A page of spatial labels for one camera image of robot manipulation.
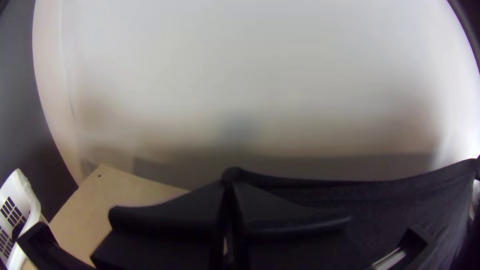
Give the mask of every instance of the white plastic part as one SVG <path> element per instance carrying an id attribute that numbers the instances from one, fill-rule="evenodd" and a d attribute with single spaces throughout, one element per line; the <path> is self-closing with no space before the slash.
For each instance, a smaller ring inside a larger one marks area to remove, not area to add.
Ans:
<path id="1" fill-rule="evenodd" d="M 8 270 L 21 269 L 27 259 L 19 245 L 12 241 L 14 227 L 24 222 L 22 235 L 41 219 L 40 202 L 25 175 L 16 169 L 0 188 L 0 258 Z"/>

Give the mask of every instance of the black fabric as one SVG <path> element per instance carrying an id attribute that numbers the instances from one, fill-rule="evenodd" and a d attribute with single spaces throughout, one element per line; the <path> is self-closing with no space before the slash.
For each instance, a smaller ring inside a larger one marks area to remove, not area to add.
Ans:
<path id="1" fill-rule="evenodd" d="M 159 205 L 114 207 L 92 262 L 102 270 L 221 269 L 224 189 L 217 181 Z"/>
<path id="2" fill-rule="evenodd" d="M 113 208 L 113 230 L 91 258 L 103 270 L 358 270 L 389 254 L 415 228 L 431 239 L 415 269 L 447 270 L 467 236 L 479 168 L 479 159 L 467 159 L 367 182 L 231 168 L 221 181 L 169 202 Z"/>
<path id="3" fill-rule="evenodd" d="M 395 249 L 406 229 L 417 226 L 437 241 L 421 269 L 449 269 L 466 236 L 479 167 L 478 159 L 468 159 L 393 181 L 292 179 L 238 169 L 236 177 L 299 205 L 347 209 L 352 221 L 345 233 L 370 262 Z"/>

